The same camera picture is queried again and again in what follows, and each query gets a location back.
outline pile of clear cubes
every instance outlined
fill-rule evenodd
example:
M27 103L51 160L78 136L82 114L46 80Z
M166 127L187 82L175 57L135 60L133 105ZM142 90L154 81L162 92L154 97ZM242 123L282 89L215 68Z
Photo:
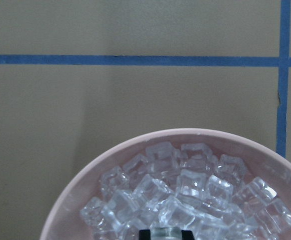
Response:
M137 240L139 230L163 227L196 240L279 240L291 228L273 188L241 158L218 159L204 143L149 146L103 173L100 191L80 211L94 240Z

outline bowl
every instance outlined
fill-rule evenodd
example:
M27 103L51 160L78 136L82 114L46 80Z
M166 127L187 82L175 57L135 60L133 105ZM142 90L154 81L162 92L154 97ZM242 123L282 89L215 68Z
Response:
M176 148L184 143L206 143L219 157L227 154L244 159L255 176L273 187L291 210L291 163L254 141L231 133L177 128L147 133L127 140L91 161L63 190L52 207L41 232L40 240L91 240L92 231L82 221L80 209L93 196L101 196L99 177L114 166L122 165L147 146L169 141ZM291 230L281 240L291 240Z

